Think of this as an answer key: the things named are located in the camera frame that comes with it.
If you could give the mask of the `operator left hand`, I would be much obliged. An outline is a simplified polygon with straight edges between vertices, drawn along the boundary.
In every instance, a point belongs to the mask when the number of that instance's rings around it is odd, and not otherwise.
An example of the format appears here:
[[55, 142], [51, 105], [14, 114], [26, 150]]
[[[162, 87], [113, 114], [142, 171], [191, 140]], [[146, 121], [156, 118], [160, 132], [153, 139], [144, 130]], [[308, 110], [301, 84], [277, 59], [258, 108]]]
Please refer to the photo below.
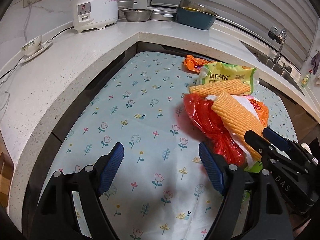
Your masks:
[[304, 150], [305, 150], [306, 152], [308, 152], [308, 154], [312, 154], [312, 153], [311, 153], [311, 150], [310, 150], [310, 147], [309, 147], [308, 144], [302, 143], [301, 146], [302, 146], [302, 148], [304, 148]]

